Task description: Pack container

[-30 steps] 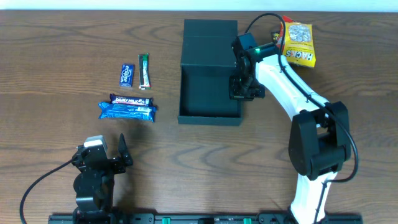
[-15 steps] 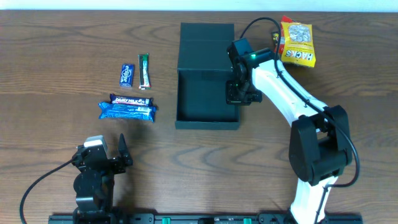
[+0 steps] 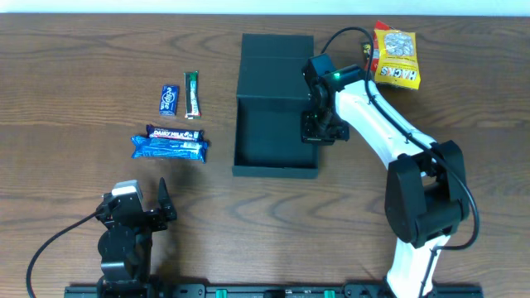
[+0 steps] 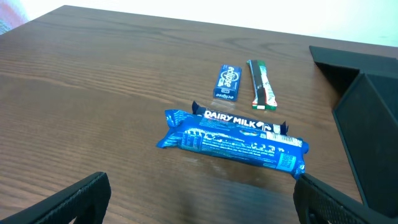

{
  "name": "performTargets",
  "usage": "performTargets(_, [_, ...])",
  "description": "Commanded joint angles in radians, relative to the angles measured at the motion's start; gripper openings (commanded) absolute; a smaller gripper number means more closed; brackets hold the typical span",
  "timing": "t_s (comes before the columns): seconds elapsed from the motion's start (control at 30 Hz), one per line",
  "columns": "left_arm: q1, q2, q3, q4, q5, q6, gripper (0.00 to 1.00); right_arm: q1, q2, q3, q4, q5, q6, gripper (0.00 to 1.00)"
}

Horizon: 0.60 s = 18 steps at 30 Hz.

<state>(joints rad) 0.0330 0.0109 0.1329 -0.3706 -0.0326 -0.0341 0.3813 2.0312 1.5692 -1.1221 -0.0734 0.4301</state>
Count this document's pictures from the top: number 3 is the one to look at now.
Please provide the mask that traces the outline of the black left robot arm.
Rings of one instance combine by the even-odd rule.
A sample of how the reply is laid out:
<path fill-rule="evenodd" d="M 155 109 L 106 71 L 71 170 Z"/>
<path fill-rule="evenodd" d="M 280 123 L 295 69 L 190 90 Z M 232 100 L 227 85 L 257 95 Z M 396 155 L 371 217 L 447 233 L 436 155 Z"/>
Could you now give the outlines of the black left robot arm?
<path fill-rule="evenodd" d="M 106 231 L 98 242 L 103 276 L 96 286 L 97 297 L 163 297 L 163 282 L 150 273 L 152 235 L 168 229 L 177 212 L 160 179 L 158 207 L 145 211 L 136 180 L 118 182 L 103 195 L 96 219 Z"/>

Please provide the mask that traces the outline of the yellow Hacks candy bag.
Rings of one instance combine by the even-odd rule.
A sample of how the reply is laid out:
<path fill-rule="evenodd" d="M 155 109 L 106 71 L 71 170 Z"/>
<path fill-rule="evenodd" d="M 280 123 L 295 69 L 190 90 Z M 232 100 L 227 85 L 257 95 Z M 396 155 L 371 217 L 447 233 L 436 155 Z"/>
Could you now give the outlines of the yellow Hacks candy bag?
<path fill-rule="evenodd" d="M 379 29 L 374 33 L 379 53 L 374 71 L 375 81 L 418 90 L 422 77 L 417 58 L 416 33 Z"/>

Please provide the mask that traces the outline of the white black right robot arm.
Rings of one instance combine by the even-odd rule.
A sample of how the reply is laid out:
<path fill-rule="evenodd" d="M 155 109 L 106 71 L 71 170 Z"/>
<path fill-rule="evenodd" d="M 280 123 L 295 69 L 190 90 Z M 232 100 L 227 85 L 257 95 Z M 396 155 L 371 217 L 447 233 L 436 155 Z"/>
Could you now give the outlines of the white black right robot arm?
<path fill-rule="evenodd" d="M 397 236 L 385 278 L 391 294 L 435 295 L 432 278 L 440 253 L 473 244 L 451 246 L 451 235 L 468 217 L 479 227 L 461 149 L 414 128 L 357 65 L 338 70 L 327 54 L 320 54 L 306 62 L 302 74 L 312 105 L 301 116 L 301 140 L 332 145 L 348 141 L 354 128 L 387 169 L 384 212 Z"/>

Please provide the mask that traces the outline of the red candy bag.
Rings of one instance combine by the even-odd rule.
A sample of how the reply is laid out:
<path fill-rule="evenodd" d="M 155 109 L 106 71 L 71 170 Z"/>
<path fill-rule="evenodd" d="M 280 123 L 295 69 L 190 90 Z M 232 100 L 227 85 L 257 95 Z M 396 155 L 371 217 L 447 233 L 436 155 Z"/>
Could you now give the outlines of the red candy bag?
<path fill-rule="evenodd" d="M 388 24 L 386 24 L 384 22 L 381 22 L 381 21 L 377 21 L 375 26 L 374 26 L 374 30 L 389 31 L 391 29 L 392 29 L 391 26 L 389 26 Z M 370 70 L 372 72 L 376 71 L 376 69 L 378 67 L 378 61 L 379 61 L 378 38 L 377 38 L 377 34 L 374 33 L 373 34 L 373 58 L 372 58 L 372 64 L 371 64 L 371 67 L 370 67 Z"/>

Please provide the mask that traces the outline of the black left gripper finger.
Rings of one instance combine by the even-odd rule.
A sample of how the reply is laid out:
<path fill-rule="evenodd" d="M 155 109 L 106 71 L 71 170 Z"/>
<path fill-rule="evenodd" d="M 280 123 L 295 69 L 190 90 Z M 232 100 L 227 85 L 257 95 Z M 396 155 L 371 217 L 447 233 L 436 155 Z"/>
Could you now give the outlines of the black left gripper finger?
<path fill-rule="evenodd" d="M 132 196 L 138 199 L 142 199 L 142 191 L 137 180 L 127 180 L 118 182 L 111 190 L 113 197 Z"/>
<path fill-rule="evenodd" d="M 177 220 L 177 212 L 168 193 L 166 182 L 163 177 L 159 180 L 157 200 L 166 221 Z"/>

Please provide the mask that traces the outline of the black Haribo gummy bag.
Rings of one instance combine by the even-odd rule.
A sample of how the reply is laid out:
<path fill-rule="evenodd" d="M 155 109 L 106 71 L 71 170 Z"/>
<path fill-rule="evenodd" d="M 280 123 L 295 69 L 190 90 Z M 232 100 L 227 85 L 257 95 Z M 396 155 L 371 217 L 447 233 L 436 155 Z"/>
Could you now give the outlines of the black Haribo gummy bag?
<path fill-rule="evenodd" d="M 371 54 L 370 54 L 371 45 L 368 41 L 365 41 L 361 43 L 361 46 L 362 46 L 362 52 L 363 52 L 364 60 L 365 60 L 364 68 L 366 70 L 371 70 L 371 66 L 369 65 L 369 60 L 371 57 Z"/>

